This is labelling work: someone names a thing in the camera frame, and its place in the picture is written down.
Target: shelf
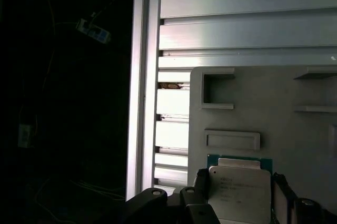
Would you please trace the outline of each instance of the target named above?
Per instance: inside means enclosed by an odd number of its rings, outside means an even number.
[[[326,79],[337,76],[337,67],[307,67],[306,70],[294,79]]]
[[[295,106],[295,112],[337,113],[337,106]]]

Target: vertical metal post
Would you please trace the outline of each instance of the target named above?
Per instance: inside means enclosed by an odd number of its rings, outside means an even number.
[[[141,192],[148,0],[134,0],[126,200]]]
[[[161,0],[149,1],[143,140],[142,190],[153,186]]]

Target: white wire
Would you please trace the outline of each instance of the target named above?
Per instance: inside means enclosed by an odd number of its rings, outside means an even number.
[[[105,191],[117,191],[117,190],[120,190],[120,189],[123,189],[124,187],[118,187],[118,188],[114,188],[114,189],[108,189],[108,188],[105,188],[105,187],[101,187],[101,186],[96,186],[96,185],[93,185],[93,184],[89,184],[83,180],[80,180],[80,183],[81,184],[85,184],[87,186],[90,186],[90,187],[95,187],[95,188],[98,188],[98,189],[102,189],[102,190],[105,190]]]
[[[71,220],[60,220],[58,219],[48,208],[46,208],[45,206],[41,205],[38,201],[37,201],[37,197],[39,195],[39,193],[42,191],[43,187],[48,183],[48,181],[50,180],[50,178],[48,178],[46,181],[43,182],[43,184],[41,185],[40,189],[37,191],[34,201],[36,204],[38,204],[41,208],[43,208],[45,211],[47,211],[57,222],[59,223],[71,223],[71,224],[77,224],[74,221]]]
[[[108,198],[110,198],[110,199],[112,199],[112,200],[116,200],[116,201],[125,201],[124,198],[122,198],[122,199],[115,199],[115,198],[113,198],[113,197],[110,196],[110,195],[114,195],[114,196],[122,197],[122,196],[120,196],[120,195],[113,194],[113,193],[111,193],[111,192],[95,190],[94,188],[91,188],[91,187],[88,187],[88,186],[84,186],[84,185],[79,184],[79,183],[76,183],[76,182],[74,182],[74,181],[72,181],[72,180],[70,180],[70,182],[73,183],[73,184],[75,184],[75,185],[77,185],[77,186],[79,186],[79,187],[81,187],[81,188],[84,188],[84,189],[87,189],[87,190],[90,190],[90,191],[94,191],[94,192],[96,192],[96,193],[98,193],[98,194],[100,194],[100,195],[102,195],[102,196],[108,197]]]
[[[116,197],[125,199],[125,197],[123,197],[123,196],[121,196],[121,195],[119,195],[119,194],[115,194],[115,193],[113,193],[113,192],[111,192],[111,191],[104,191],[104,190],[101,190],[101,189],[97,189],[97,188],[94,188],[94,187],[92,187],[92,186],[90,186],[90,185],[84,184],[84,183],[82,183],[82,182],[79,182],[79,183],[77,183],[77,184],[80,185],[80,186],[86,187],[86,188],[88,188],[88,189],[93,189],[93,190],[95,190],[95,191],[100,191],[100,192],[102,192],[102,193],[104,193],[104,194],[114,195],[114,196],[116,196]]]

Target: dark background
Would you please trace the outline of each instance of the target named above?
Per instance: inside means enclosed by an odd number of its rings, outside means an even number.
[[[50,0],[56,36],[48,0],[2,3],[1,54],[8,59],[3,155],[8,223],[53,220],[29,204],[48,178],[38,195],[41,204],[56,216],[62,212],[60,219],[90,223],[117,202],[69,180],[124,187],[119,194],[125,195],[133,0]],[[94,24],[112,34],[107,45],[76,30],[80,18],[102,9]],[[32,125],[33,132],[37,124],[32,148],[17,147],[20,123]]]

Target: gray plastic tray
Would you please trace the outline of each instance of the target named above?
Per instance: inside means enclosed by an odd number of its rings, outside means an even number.
[[[337,67],[199,67],[191,73],[189,171],[208,154],[270,158],[300,196],[337,214]]]

